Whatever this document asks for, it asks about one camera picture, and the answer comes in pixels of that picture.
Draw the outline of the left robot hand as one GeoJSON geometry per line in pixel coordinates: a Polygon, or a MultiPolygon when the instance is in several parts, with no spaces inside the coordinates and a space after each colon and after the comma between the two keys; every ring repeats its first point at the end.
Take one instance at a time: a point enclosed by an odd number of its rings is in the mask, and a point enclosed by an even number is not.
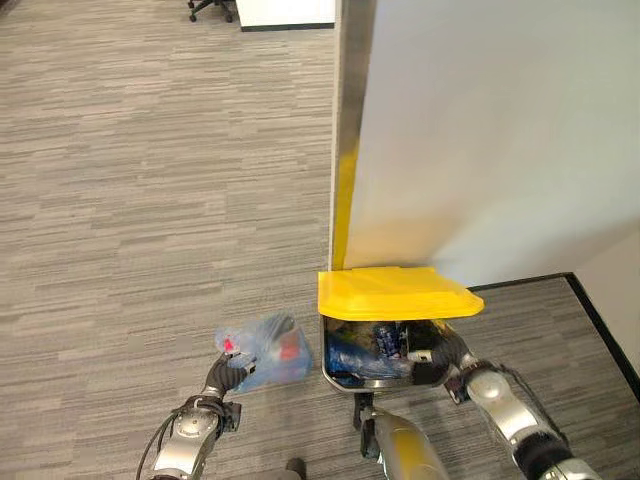
{"type": "Polygon", "coordinates": [[[237,353],[221,353],[209,369],[204,387],[201,391],[206,396],[223,399],[226,393],[238,387],[256,369],[255,360],[245,366],[235,367],[230,361],[237,353]]]}

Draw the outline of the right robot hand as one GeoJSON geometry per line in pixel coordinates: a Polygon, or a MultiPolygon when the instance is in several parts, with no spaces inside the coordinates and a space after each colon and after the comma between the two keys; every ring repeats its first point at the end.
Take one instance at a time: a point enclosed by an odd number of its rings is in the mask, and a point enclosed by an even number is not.
{"type": "Polygon", "coordinates": [[[464,340],[454,332],[410,331],[407,359],[412,363],[412,384],[440,384],[468,351],[464,340]]]}

